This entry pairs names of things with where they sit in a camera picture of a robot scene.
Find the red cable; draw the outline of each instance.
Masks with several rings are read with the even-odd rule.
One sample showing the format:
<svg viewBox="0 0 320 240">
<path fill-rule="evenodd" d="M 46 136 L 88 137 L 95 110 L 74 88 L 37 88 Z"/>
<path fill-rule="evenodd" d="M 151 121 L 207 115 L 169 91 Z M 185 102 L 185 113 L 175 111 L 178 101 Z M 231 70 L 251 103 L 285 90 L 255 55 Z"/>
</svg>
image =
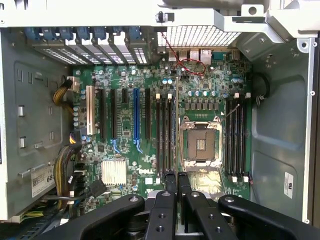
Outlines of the red cable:
<svg viewBox="0 0 320 240">
<path fill-rule="evenodd" d="M 182 68 L 184 68 L 188 73 L 190 74 L 194 74 L 194 75 L 204 75 L 205 72 L 206 72 L 206 65 L 202 62 L 202 61 L 199 61 L 199 60 L 196 60 L 196 59 L 192 59 L 192 58 L 185 58 L 185 59 L 182 59 L 182 60 L 179 60 L 176 52 L 173 50 L 173 48 L 171 47 L 169 41 L 167 40 L 166 36 L 164 35 L 163 32 L 161 32 L 161 35 L 162 37 L 164 38 L 166 44 L 169 46 L 170 50 L 173 52 L 173 55 L 175 56 L 175 59 L 177 61 L 177 64 L 175 65 L 175 67 L 177 67 L 178 65 L 180 65 Z M 194 71 L 191 71 L 189 68 L 187 68 L 182 62 L 183 61 L 194 61 L 194 62 L 197 62 L 197 63 L 200 63 L 202 66 L 203 66 L 203 71 L 202 72 L 194 72 Z"/>
</svg>

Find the motherboard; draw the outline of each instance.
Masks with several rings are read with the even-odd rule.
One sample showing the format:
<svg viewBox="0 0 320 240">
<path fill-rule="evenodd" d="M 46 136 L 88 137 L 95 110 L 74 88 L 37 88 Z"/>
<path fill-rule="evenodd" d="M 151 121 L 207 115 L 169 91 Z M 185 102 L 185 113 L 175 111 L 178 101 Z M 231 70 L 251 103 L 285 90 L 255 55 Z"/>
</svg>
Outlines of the motherboard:
<svg viewBox="0 0 320 240">
<path fill-rule="evenodd" d="M 121 196 L 147 197 L 164 189 L 164 174 L 188 173 L 193 189 L 214 200 L 249 198 L 251 144 L 250 62 L 212 54 L 203 74 L 170 59 L 154 65 L 77 66 L 71 134 L 82 144 L 74 168 L 85 189 L 107 186 L 81 203 L 84 212 Z M 203 66 L 186 62 L 188 70 Z"/>
</svg>

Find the gray panel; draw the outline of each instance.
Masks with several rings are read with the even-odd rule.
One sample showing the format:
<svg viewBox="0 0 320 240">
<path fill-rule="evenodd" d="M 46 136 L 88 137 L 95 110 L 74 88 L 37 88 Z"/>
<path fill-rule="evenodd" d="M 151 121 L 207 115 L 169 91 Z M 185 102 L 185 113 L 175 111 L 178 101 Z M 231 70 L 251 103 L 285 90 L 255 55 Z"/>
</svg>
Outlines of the gray panel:
<svg viewBox="0 0 320 240">
<path fill-rule="evenodd" d="M 296 50 L 296 42 L 280 44 L 253 62 L 255 72 L 265 73 L 270 97 L 252 109 L 252 163 L 255 195 L 251 200 L 280 213 L 302 219 L 305 138 L 307 119 L 308 54 Z M 260 79 L 253 93 L 264 93 Z M 292 199 L 284 194 L 285 173 L 293 175 Z"/>
<path fill-rule="evenodd" d="M 32 198 L 31 176 L 22 178 L 19 173 L 48 165 L 68 142 L 68 112 L 52 102 L 67 69 L 26 47 L 19 37 L 22 36 L 1 30 L 0 218 L 19 213 L 49 190 Z M 18 106 L 24 106 L 24 117 L 18 116 Z M 20 148 L 20 137 L 25 137 L 25 148 Z"/>
</svg>

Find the beige pci slot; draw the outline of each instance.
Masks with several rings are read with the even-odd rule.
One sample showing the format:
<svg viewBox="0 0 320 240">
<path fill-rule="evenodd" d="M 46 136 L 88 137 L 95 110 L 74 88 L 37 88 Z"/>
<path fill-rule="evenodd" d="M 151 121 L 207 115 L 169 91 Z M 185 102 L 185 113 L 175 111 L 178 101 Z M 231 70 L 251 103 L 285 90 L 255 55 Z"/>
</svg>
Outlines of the beige pci slot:
<svg viewBox="0 0 320 240">
<path fill-rule="evenodd" d="M 86 86 L 86 133 L 93 135 L 95 128 L 95 87 Z"/>
</svg>

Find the sticker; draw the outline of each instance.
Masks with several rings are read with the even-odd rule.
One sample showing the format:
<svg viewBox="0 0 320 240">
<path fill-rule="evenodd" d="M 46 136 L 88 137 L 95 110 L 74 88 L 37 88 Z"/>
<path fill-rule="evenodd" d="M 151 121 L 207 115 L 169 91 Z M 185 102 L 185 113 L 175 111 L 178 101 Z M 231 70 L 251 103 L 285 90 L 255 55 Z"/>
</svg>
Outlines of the sticker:
<svg viewBox="0 0 320 240">
<path fill-rule="evenodd" d="M 146 178 L 145 178 L 145 184 L 146 184 L 146 185 L 152 185 L 152 184 L 154 184 L 154 181 L 153 181 L 152 177 L 146 177 Z"/>
<path fill-rule="evenodd" d="M 284 194 L 292 199 L 294 191 L 294 176 L 285 172 L 284 174 Z"/>
<path fill-rule="evenodd" d="M 54 185 L 54 166 L 46 166 L 31 173 L 31 191 L 33 198 L 44 190 L 53 188 Z"/>
</svg>

